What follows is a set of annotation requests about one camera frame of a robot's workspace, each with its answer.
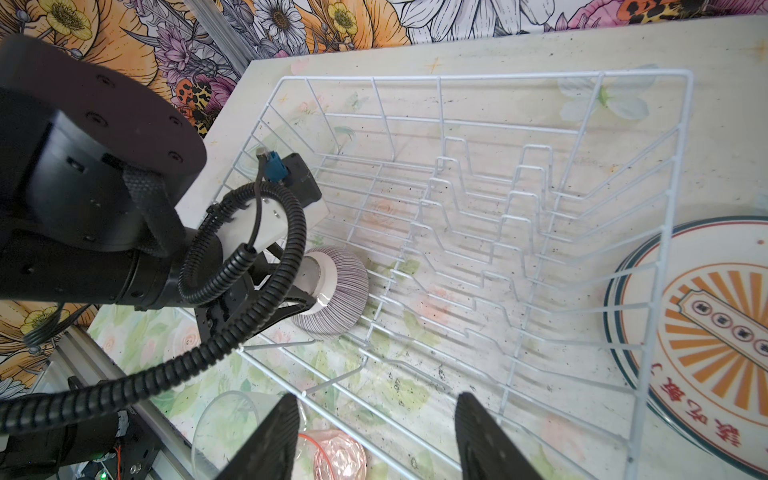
white plate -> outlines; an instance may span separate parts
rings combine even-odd
[[[688,439],[752,475],[768,474],[768,219],[724,217],[675,229],[649,406]],[[619,267],[654,262],[649,240]],[[606,302],[647,302],[653,270],[613,282]],[[641,343],[647,311],[606,317],[611,341]],[[614,352],[627,381],[630,351]]]

black corrugated hose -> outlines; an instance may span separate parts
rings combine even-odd
[[[285,187],[267,182],[262,182],[260,192],[264,197],[277,200],[286,211],[288,234],[285,253],[276,272],[260,290],[257,301],[239,319],[229,322],[227,330],[214,334],[202,345],[143,372],[71,392],[0,402],[0,433],[52,429],[124,409],[187,381],[214,365],[259,331],[293,285],[306,244],[304,210],[296,197]],[[189,279],[197,270],[204,247],[213,239],[221,224],[238,208],[245,208],[246,202],[252,200],[254,194],[253,184],[243,185],[229,192],[217,208],[209,210],[200,225],[200,233],[184,259],[179,282],[179,291],[184,299],[194,299],[192,303],[196,305],[215,299],[229,288],[227,284],[231,286],[237,280],[235,276],[238,272],[242,275],[248,269],[250,265],[246,264],[249,261],[253,263],[249,259],[256,258],[255,250],[244,243],[222,265],[219,273],[203,286],[190,286]]]

